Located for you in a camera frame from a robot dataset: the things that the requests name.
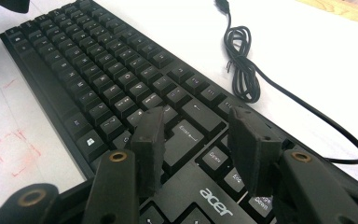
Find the brass grommet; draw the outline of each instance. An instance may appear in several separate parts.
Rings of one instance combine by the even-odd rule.
[[[292,152],[292,157],[297,160],[297,161],[302,161],[302,162],[310,162],[312,160],[312,158],[302,152]]]
[[[39,203],[46,197],[47,193],[44,189],[32,189],[21,195],[17,204],[22,207],[28,207]]]
[[[115,152],[115,153],[112,153],[110,156],[109,156],[109,160],[110,161],[124,161],[127,159],[127,153],[125,152]]]

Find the white surface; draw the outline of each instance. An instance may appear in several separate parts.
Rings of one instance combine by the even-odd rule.
[[[0,33],[70,1],[32,1],[27,15],[0,8]],[[212,0],[97,1],[230,90],[223,34],[227,18]],[[284,86],[358,138],[358,23],[296,1],[231,0],[233,25],[253,35],[249,58]],[[261,78],[252,107],[326,157],[358,152],[308,111]],[[0,41],[0,205],[36,182],[60,192],[83,178]],[[358,165],[340,165],[358,179]]]

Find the black key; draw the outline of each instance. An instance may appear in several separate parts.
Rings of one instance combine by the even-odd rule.
[[[157,44],[151,43],[143,47],[140,51],[141,55],[147,60],[150,60],[153,56],[160,52],[160,48]]]
[[[160,106],[160,105],[164,105],[164,102],[162,101],[162,99],[156,95],[155,93],[150,94],[148,97],[146,97],[142,102],[141,102],[141,108],[146,111],[149,110],[151,108]]]
[[[80,137],[76,144],[87,162],[94,161],[107,150],[107,145],[94,130]]]
[[[126,72],[128,70],[122,63],[115,63],[107,69],[106,74],[116,81],[119,77],[126,74]]]
[[[75,102],[36,52],[23,57],[23,62],[61,120],[66,120],[78,111]]]
[[[157,81],[153,82],[153,90],[160,96],[165,96],[175,87],[175,84],[173,84],[173,82],[166,77],[161,77]]]
[[[103,122],[99,130],[101,131],[103,139],[106,142],[110,142],[121,135],[126,129],[121,121],[116,116],[113,116]]]
[[[21,58],[26,56],[28,53],[30,53],[32,51],[34,52],[34,48],[30,44],[30,42],[28,42],[28,41],[17,45],[15,47],[15,50],[17,51],[17,53],[20,55]]]
[[[121,31],[124,31],[127,26],[119,19],[113,19],[111,21],[108,21],[106,23],[106,28],[111,31],[114,35],[120,33]]]
[[[185,117],[209,139],[215,137],[226,124],[207,106],[193,99],[181,108]]]
[[[71,92],[76,99],[89,91],[91,91],[91,88],[83,79],[80,79],[78,82],[69,87],[69,92]]]
[[[165,50],[153,56],[150,62],[161,69],[173,61],[172,56]]]
[[[208,86],[205,78],[200,75],[194,75],[190,77],[184,84],[185,90],[189,91],[193,95],[199,94]]]
[[[89,91],[78,99],[79,106],[83,112],[88,112],[102,101],[94,91]]]
[[[149,66],[139,75],[140,79],[147,85],[151,85],[157,79],[162,77],[162,74],[155,66]]]
[[[175,67],[171,72],[168,73],[170,78],[180,84],[193,75],[194,74],[190,72],[190,68],[187,65],[182,64]]]
[[[127,49],[118,55],[118,58],[124,65],[128,65],[130,62],[135,60],[138,56],[133,49]]]
[[[139,120],[141,120],[143,114],[144,111],[142,109],[138,109],[127,117],[126,121],[132,133],[135,131],[135,128],[138,127]]]
[[[213,147],[201,158],[200,166],[213,179],[227,168],[228,156],[218,147]]]
[[[139,75],[142,71],[144,71],[149,66],[150,64],[147,62],[147,60],[145,60],[142,57],[136,58],[128,65],[130,71],[132,71],[136,75]]]
[[[124,74],[123,76],[119,77],[117,80],[118,86],[124,91],[128,91],[131,87],[133,87],[138,82],[139,79],[132,72],[128,72]]]
[[[129,96],[133,101],[135,101],[135,103],[138,104],[151,93],[152,91],[143,82],[138,82],[137,84],[135,84],[133,87],[130,88]]]
[[[102,75],[92,81],[91,87],[98,93],[103,93],[106,89],[113,86],[113,81],[107,76]]]
[[[235,102],[232,98],[227,97],[222,101],[222,103],[220,103],[217,107],[214,108],[214,111],[223,119],[228,120],[229,109],[234,105],[239,104]]]
[[[180,106],[191,100],[191,97],[187,95],[185,90],[181,87],[176,87],[173,91],[167,94],[167,102],[174,108],[177,109]]]
[[[75,113],[65,121],[64,125],[68,133],[75,140],[92,129],[92,126],[81,113]]]
[[[272,198],[254,197],[247,195],[241,202],[240,206],[245,209],[257,223],[270,223],[272,215]]]
[[[65,88],[68,88],[80,81],[81,77],[73,67],[70,67],[58,73],[58,79],[63,82]]]
[[[181,224],[211,224],[208,218],[202,214],[199,208],[194,208]]]
[[[179,114],[170,105],[164,106],[164,125],[165,130],[169,130],[179,121]]]
[[[200,100],[210,108],[220,104],[224,97],[223,93],[214,85],[207,87],[199,96]]]
[[[111,86],[103,92],[103,100],[109,106],[113,106],[118,100],[123,99],[125,96],[126,94],[118,85]]]
[[[37,24],[33,21],[26,21],[20,25],[22,33],[29,39],[37,34],[42,34]]]
[[[238,200],[245,192],[246,188],[242,182],[242,178],[233,168],[222,181],[222,188],[234,199]]]
[[[191,204],[196,204],[213,223],[256,223],[193,162],[171,177],[153,197],[153,202],[170,222],[179,218]]]
[[[114,111],[118,118],[124,119],[137,110],[138,107],[133,100],[126,96],[114,105]]]
[[[98,67],[96,64],[89,67],[88,69],[84,70],[82,73],[82,77],[88,82],[91,83],[94,81],[97,77],[100,77],[103,75],[103,71]]]
[[[164,218],[158,212],[154,205],[149,206],[140,216],[139,223],[141,224],[163,224]]]
[[[172,175],[179,170],[197,151],[205,140],[197,129],[186,120],[179,122],[173,129],[173,137],[165,143],[164,170]]]
[[[89,119],[94,127],[99,126],[104,121],[113,116],[112,111],[104,103],[94,106],[89,111]]]
[[[129,148],[131,133],[125,131],[112,141],[112,147],[117,149]]]

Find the hole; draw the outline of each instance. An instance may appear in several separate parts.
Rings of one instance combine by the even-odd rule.
[[[344,217],[344,216],[338,216],[338,221],[342,224],[354,224],[354,221],[352,221],[350,218]]]
[[[112,224],[115,223],[116,216],[114,214],[106,214],[101,217],[101,224]]]
[[[311,158],[309,155],[302,152],[293,152],[292,157],[297,161],[310,162]]]
[[[110,155],[110,161],[124,161],[127,159],[127,154],[125,152],[115,152]]]
[[[22,194],[17,201],[17,204],[22,207],[28,207],[39,203],[46,197],[46,191],[44,189],[32,189]]]

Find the black keyboard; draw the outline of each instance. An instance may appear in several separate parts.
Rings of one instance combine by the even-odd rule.
[[[87,179],[163,106],[162,189],[143,200],[140,223],[275,222],[272,198],[247,195],[227,148],[229,109],[256,112],[158,43],[90,0],[0,37]],[[260,118],[284,146],[298,144]]]

